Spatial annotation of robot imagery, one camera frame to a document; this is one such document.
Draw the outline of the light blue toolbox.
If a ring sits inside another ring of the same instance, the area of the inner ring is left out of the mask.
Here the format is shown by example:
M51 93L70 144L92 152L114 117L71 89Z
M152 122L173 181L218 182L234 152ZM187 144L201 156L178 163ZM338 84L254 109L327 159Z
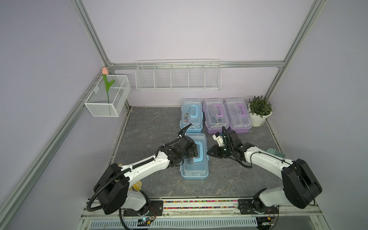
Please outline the light blue toolbox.
M205 180L209 176L207 138L204 133L189 133L197 146L198 156L184 160L180 167L181 176L186 180Z
M192 106L189 114L189 123L184 122L184 116L189 109L189 106ZM201 133L203 129L203 110L202 110L202 102L199 99L185 99L183 100L183 104L181 107L181 121L180 128L183 129L185 126L192 124L189 129L186 131L187 133Z

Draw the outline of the purple toolbox with wrench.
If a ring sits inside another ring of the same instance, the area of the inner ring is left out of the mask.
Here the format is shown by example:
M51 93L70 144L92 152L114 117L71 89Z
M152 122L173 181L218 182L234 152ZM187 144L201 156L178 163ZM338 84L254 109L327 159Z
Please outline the purple toolbox with wrench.
M228 98L224 106L229 117L230 129L238 134L248 133L252 128L252 122L245 101L242 98Z

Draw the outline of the purple toolbox with ratchet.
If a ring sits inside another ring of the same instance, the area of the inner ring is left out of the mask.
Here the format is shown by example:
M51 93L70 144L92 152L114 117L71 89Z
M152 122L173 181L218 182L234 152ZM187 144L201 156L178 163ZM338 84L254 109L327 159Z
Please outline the purple toolbox with ratchet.
M230 127L229 116L222 99L206 99L203 103L205 125L209 134L222 132L222 127Z

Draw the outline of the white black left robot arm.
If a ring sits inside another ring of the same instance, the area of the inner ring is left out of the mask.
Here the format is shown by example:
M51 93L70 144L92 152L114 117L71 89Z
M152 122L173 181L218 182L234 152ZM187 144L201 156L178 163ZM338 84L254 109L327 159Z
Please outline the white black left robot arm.
M182 128L176 140L161 145L146 159L128 165L109 165L93 188L94 194L86 210L94 212L102 209L104 214L110 215L120 209L132 209L140 216L148 214L152 208L151 200L133 186L155 172L177 167L185 159L198 156L195 141L186 135L190 127L191 124L188 124Z

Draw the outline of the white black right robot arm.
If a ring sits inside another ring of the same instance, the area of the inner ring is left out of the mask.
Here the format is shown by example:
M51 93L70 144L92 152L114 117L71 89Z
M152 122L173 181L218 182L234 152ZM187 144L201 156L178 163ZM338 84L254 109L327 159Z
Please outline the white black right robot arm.
M323 189L306 161L280 158L251 143L242 143L235 131L225 127L212 137L216 144L208 150L209 156L232 159L247 169L257 165L282 180L282 186L258 191L251 201L240 204L239 209L246 207L263 214L279 205L293 205L304 209L316 204L315 199Z

